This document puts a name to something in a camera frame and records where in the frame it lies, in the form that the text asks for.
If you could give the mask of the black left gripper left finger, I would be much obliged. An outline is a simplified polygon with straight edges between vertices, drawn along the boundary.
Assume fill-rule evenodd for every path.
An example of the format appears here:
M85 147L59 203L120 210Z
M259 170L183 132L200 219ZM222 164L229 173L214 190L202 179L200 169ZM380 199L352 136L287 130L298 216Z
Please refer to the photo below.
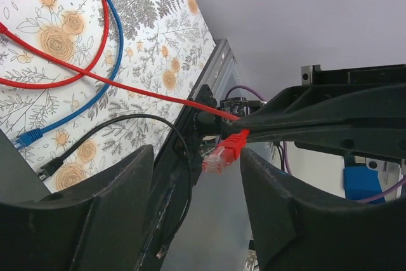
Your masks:
M2 270L134 270L154 150L33 202L1 204Z

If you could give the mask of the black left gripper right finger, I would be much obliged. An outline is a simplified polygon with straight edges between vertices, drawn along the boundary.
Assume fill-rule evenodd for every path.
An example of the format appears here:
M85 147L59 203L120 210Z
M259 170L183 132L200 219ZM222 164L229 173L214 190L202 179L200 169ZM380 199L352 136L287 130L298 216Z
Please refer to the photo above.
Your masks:
M260 270L404 270L405 199L362 204L317 189L251 149L240 170Z

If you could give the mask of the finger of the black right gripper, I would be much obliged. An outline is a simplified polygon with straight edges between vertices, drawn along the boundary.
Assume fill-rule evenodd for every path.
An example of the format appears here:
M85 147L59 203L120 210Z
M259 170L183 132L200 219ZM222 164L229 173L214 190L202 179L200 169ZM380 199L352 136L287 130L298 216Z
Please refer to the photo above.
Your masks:
M228 125L251 142L294 142L328 154L405 158L405 65L301 68L302 83Z

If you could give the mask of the black network switch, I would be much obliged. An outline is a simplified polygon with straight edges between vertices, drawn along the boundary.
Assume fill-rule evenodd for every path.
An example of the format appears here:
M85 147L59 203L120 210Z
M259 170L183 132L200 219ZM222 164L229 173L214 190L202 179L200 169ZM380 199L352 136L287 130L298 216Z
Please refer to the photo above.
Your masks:
M51 192L1 131L1 203L40 201Z

